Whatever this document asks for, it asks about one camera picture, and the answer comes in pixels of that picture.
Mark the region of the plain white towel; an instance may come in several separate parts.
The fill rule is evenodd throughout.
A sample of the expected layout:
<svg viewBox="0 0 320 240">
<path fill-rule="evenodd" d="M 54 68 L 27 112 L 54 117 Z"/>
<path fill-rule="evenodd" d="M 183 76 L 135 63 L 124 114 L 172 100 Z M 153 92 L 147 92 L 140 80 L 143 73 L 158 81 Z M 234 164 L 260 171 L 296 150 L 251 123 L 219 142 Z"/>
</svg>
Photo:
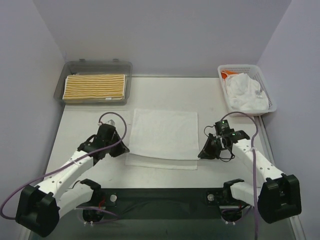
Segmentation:
<svg viewBox="0 0 320 240">
<path fill-rule="evenodd" d="M 127 166 L 167 170 L 198 168 L 198 114 L 189 111 L 134 110 Z"/>
</svg>

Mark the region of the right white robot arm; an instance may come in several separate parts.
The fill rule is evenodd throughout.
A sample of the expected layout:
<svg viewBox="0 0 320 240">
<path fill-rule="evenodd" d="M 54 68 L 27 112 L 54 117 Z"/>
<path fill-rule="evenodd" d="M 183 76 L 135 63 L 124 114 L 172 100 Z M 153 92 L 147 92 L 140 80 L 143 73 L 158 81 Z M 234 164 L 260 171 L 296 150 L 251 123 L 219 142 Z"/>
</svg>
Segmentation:
<svg viewBox="0 0 320 240">
<path fill-rule="evenodd" d="M 222 192 L 225 203 L 242 201 L 250 206 L 257 205 L 259 215 L 268 224 L 302 212 L 297 177 L 276 168 L 252 146 L 250 137 L 243 130 L 222 131 L 218 136 L 209 134 L 198 158 L 220 159 L 224 150 L 228 150 L 232 158 L 240 160 L 252 172 L 253 178 L 252 185 L 240 178 L 225 182 Z"/>
</svg>

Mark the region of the yellow white striped towel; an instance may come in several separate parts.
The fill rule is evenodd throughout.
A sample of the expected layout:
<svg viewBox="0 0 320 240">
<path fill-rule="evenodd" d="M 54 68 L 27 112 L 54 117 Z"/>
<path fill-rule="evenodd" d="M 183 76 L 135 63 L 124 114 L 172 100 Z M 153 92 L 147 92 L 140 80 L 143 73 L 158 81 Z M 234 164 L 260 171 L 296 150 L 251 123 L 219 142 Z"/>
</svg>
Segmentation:
<svg viewBox="0 0 320 240">
<path fill-rule="evenodd" d="M 76 74 L 65 79 L 62 99 L 108 100 L 125 96 L 126 75 L 124 74 Z"/>
</svg>

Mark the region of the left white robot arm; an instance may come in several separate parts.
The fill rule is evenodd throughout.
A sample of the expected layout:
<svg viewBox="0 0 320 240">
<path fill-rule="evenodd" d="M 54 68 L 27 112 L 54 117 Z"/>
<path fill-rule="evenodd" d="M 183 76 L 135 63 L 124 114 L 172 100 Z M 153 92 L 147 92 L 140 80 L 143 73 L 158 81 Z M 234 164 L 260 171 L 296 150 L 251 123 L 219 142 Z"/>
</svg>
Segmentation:
<svg viewBox="0 0 320 240">
<path fill-rule="evenodd" d="M 124 145 L 116 127 L 100 123 L 97 134 L 81 143 L 68 161 L 52 176 L 36 186 L 28 184 L 20 193 L 15 222 L 46 237 L 61 217 L 77 206 L 93 200 L 101 186 L 89 179 L 70 189 L 83 173 L 94 167 L 106 155 L 115 158 L 130 150 Z"/>
</svg>

